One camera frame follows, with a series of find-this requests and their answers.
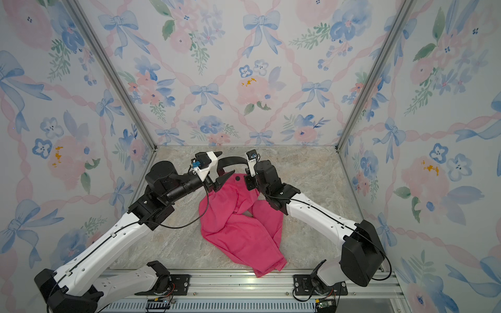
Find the black leather belt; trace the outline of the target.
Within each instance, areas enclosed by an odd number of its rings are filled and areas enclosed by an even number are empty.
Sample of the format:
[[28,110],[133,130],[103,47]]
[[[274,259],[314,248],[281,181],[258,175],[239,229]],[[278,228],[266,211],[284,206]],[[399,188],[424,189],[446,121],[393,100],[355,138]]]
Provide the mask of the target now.
[[241,156],[226,156],[218,160],[217,174],[218,176],[223,176],[225,168],[235,165],[246,165],[245,173],[250,174],[249,164],[247,158]]

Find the pink trousers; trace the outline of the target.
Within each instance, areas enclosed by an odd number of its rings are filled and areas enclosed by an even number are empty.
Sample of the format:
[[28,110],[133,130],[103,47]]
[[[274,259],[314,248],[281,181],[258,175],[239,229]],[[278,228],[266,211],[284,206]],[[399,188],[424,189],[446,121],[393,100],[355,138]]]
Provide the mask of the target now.
[[251,267],[258,278],[287,264],[280,250],[284,215],[259,195],[238,173],[198,206],[202,237],[234,263]]

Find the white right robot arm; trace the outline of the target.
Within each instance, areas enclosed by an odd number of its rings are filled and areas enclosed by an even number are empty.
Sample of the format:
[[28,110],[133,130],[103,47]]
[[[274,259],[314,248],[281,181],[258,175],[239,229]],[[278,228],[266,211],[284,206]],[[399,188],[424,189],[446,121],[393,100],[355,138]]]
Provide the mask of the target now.
[[320,262],[311,273],[316,287],[332,287],[347,280],[369,285],[384,263],[386,254],[373,224],[354,222],[318,205],[296,187],[281,181],[270,161],[249,160],[245,183],[257,189],[267,203],[284,215],[301,220],[333,242],[341,256]]

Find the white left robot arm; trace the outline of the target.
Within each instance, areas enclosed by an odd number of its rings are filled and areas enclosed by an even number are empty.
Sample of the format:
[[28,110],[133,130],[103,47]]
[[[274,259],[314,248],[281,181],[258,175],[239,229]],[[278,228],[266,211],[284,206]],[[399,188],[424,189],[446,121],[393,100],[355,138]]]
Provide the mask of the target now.
[[102,237],[56,270],[45,269],[35,277],[47,312],[98,312],[122,298],[141,292],[166,295],[174,289],[170,272],[159,261],[108,280],[101,274],[132,244],[162,227],[174,212],[174,204],[203,188],[218,191],[230,178],[223,169],[243,163],[224,158],[220,151],[197,153],[186,173],[178,173],[170,161],[154,164],[146,175],[144,194]]

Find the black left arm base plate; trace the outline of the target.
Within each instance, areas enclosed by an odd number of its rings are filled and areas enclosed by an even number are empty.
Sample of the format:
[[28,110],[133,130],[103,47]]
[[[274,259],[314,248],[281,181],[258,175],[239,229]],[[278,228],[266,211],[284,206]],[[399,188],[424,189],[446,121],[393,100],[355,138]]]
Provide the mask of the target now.
[[170,275],[167,283],[154,286],[152,290],[135,293],[136,296],[186,296],[190,286],[191,276],[188,274]]

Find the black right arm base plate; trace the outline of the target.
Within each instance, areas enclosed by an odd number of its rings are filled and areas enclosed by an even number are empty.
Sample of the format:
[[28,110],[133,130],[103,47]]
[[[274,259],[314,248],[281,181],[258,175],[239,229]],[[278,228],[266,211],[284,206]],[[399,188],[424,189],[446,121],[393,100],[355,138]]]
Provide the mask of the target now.
[[296,296],[327,296],[332,295],[347,296],[347,284],[338,282],[332,287],[314,287],[310,275],[293,275],[294,293]]

